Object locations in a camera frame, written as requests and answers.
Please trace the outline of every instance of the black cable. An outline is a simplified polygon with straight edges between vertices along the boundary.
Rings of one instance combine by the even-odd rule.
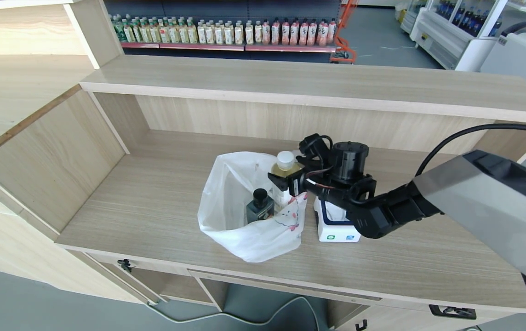
[[[511,123],[496,123],[496,124],[484,124],[481,126],[472,126],[471,128],[467,128],[465,130],[461,130],[459,132],[456,132],[447,138],[445,140],[441,141],[437,147],[435,147],[431,153],[425,157],[423,162],[420,164],[420,167],[418,167],[418,171],[414,175],[419,176],[423,173],[424,169],[427,167],[427,164],[435,157],[436,153],[438,153],[445,145],[447,145],[451,140],[454,140],[455,138],[458,138],[460,136],[464,136],[465,134],[469,134],[476,131],[481,130],[490,130],[490,129],[511,129],[511,130],[524,130],[526,131],[526,124],[511,124]]]

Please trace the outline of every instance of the black bottle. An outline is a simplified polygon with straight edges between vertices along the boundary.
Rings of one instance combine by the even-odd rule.
[[[275,203],[264,188],[257,188],[253,192],[253,201],[246,205],[247,224],[267,220],[273,216]]]

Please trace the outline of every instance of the black latch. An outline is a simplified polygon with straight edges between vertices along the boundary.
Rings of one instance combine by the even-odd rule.
[[[429,304],[431,312],[435,316],[442,318],[455,318],[455,319],[476,319],[475,309],[470,308],[456,308],[447,307],[441,311],[441,308],[437,304]]]
[[[359,324],[355,324],[355,331],[363,331],[367,330],[367,320],[363,320],[363,326],[359,326]]]
[[[132,267],[128,258],[125,258],[124,260],[118,260],[118,264],[120,264],[120,268],[124,269],[124,271],[132,272]]]

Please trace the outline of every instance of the wooden shelf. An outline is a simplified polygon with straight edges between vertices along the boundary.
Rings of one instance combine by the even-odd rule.
[[[524,78],[448,70],[122,55],[80,84],[91,92],[526,122]]]
[[[264,263],[243,262],[200,232],[196,214],[217,155],[276,154],[297,144],[149,131],[89,197],[57,243],[74,250],[116,252],[136,260],[164,260],[191,270],[286,285],[330,285],[325,289],[526,312],[520,273],[446,216],[407,224],[379,240],[362,239],[355,245],[320,243],[309,202],[301,247]],[[382,193],[407,183],[425,156],[372,148],[366,172],[377,180],[377,193]],[[430,165],[451,157],[437,155]],[[175,293],[167,296],[173,298]]]
[[[0,55],[0,136],[92,72],[86,55]]]

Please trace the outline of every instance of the white plastic bag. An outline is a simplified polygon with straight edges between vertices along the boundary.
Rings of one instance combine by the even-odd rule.
[[[237,152],[214,162],[198,209],[200,230],[246,262],[263,262],[299,247],[307,193],[292,199],[267,220],[246,223],[253,191],[273,184],[267,172],[276,161],[269,154]]]

